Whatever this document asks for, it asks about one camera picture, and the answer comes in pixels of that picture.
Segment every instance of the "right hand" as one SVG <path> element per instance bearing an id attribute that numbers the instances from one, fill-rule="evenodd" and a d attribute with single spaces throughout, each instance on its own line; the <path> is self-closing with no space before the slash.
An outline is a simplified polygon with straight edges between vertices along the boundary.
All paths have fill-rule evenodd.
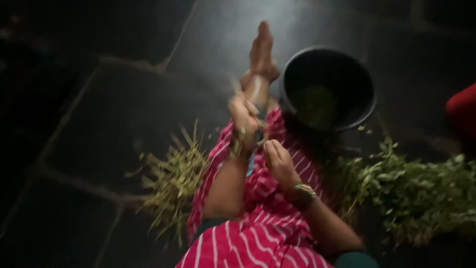
<path id="1" fill-rule="evenodd" d="M 302 183 L 291 155 L 277 140 L 269 140 L 265 143 L 265 157 L 269 173 L 278 181 L 284 196 L 291 196 L 294 186 Z"/>
<path id="2" fill-rule="evenodd" d="M 256 132 L 258 131 L 257 108 L 244 96 L 238 92 L 228 104 L 233 127 L 236 130 L 243 128 L 245 130 L 245 139 L 243 142 L 244 153 L 253 151 L 256 147 Z"/>

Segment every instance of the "red cloth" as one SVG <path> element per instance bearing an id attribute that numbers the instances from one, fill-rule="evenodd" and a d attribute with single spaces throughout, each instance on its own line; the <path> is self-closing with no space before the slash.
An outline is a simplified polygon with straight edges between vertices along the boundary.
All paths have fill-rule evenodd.
<path id="1" fill-rule="evenodd" d="M 296 171 L 324 202 L 329 198 L 320 187 L 318 170 L 300 150 L 301 144 L 287 133 L 279 109 L 267 115 L 270 138 L 290 152 Z M 222 161 L 227 156 L 232 122 L 225 127 L 210 152 L 210 168 L 194 196 L 187 222 L 191 240 L 202 220 L 202 207 Z M 269 175 L 262 150 L 255 154 L 253 173 L 245 181 L 244 214 L 239 222 L 226 223 L 206 230 L 190 247 L 178 268 L 184 267 L 331 267 L 313 250 L 316 243 L 301 213 L 287 203 L 277 181 Z"/>
<path id="2" fill-rule="evenodd" d="M 476 141 L 476 84 L 448 100 L 446 115 L 458 132 Z"/>

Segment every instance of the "green fabric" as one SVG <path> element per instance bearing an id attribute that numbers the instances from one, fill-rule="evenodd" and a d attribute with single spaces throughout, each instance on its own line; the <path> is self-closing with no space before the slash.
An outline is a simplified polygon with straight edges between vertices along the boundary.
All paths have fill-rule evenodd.
<path id="1" fill-rule="evenodd" d="M 204 219 L 202 221 L 202 224 L 200 224 L 200 226 L 198 227 L 197 232 L 193 237 L 193 241 L 197 240 L 197 238 L 201 236 L 203 232 L 205 232 L 208 228 L 218 226 L 222 223 L 225 223 L 226 221 L 227 220 L 224 219 Z"/>
<path id="2" fill-rule="evenodd" d="M 362 252 L 342 254 L 334 263 L 335 268 L 379 268 L 377 262 Z"/>

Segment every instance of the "bunch of greens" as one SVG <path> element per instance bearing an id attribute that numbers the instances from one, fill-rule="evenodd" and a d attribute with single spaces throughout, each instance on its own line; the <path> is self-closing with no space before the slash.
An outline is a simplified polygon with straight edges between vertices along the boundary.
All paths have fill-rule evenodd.
<path id="1" fill-rule="evenodd" d="M 438 164 L 408 162 L 395 153 L 397 145 L 388 137 L 380 143 L 374 165 L 362 158 L 338 159 L 335 170 L 344 185 L 340 216 L 351 222 L 357 207 L 369 200 L 397 244 L 418 247 L 451 231 L 475 236 L 475 163 L 465 163 L 464 155 Z"/>
<path id="2" fill-rule="evenodd" d="M 147 210 L 155 217 L 149 231 L 160 228 L 159 238 L 175 227 L 179 246 L 182 245 L 182 227 L 188 218 L 187 211 L 208 167 L 208 157 L 199 149 L 201 141 L 197 141 L 197 122 L 193 139 L 184 128 L 182 133 L 187 144 L 183 145 L 177 137 L 172 136 L 175 146 L 170 146 L 167 161 L 161 161 L 153 154 L 141 154 L 144 166 L 132 174 L 126 174 L 140 175 L 142 187 L 150 191 L 140 196 L 140 210 Z"/>

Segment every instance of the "bucket rim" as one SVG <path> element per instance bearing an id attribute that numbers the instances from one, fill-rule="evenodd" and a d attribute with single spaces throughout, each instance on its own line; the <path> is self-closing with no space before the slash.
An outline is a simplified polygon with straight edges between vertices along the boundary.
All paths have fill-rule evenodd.
<path id="1" fill-rule="evenodd" d="M 297 109 L 294 107 L 294 105 L 292 104 L 291 100 L 288 98 L 288 95 L 286 94 L 286 89 L 284 87 L 284 82 L 285 82 L 285 75 L 286 75 L 286 70 L 288 69 L 289 65 L 296 59 L 298 58 L 299 56 L 301 56 L 302 54 L 304 53 L 307 53 L 307 52 L 310 52 L 310 51 L 328 51 L 328 52 L 334 52 L 334 53 L 337 53 L 337 54 L 340 54 L 342 56 L 345 56 L 349 59 L 351 59 L 352 61 L 354 61 L 358 66 L 360 66 L 366 73 L 367 75 L 369 76 L 370 78 L 370 84 L 372 86 L 372 104 L 370 105 L 370 108 L 368 109 L 368 112 L 365 116 L 363 116 L 360 120 L 357 120 L 353 123 L 350 123 L 348 125 L 344 125 L 344 126 L 339 126 L 339 127 L 336 127 L 334 128 L 334 132 L 342 132 L 344 130 L 348 130 L 348 129 L 352 129 L 352 128 L 355 128 L 363 123 L 365 123 L 365 121 L 367 121 L 367 119 L 374 113 L 376 107 L 377 107 L 377 92 L 375 90 L 375 87 L 372 83 L 372 77 L 370 76 L 370 73 L 369 71 L 367 70 L 367 68 L 359 61 L 357 60 L 356 58 L 354 57 L 351 57 L 349 56 L 348 54 L 344 53 L 344 52 L 341 52 L 341 51 L 338 51 L 336 49 L 333 49 L 332 47 L 330 46 L 326 46 L 326 45 L 315 45 L 315 46 L 310 46 L 310 47 L 307 47 L 307 48 L 304 48 L 304 49 L 301 49 L 300 51 L 298 51 L 296 54 L 294 54 L 289 60 L 288 62 L 284 65 L 284 70 L 283 70 L 283 75 L 282 77 L 280 78 L 280 82 L 279 82 L 279 91 L 281 93 L 281 98 L 284 99 L 284 101 L 287 103 L 288 105 L 288 109 L 291 111 L 291 113 L 293 115 L 296 114 L 297 112 Z"/>

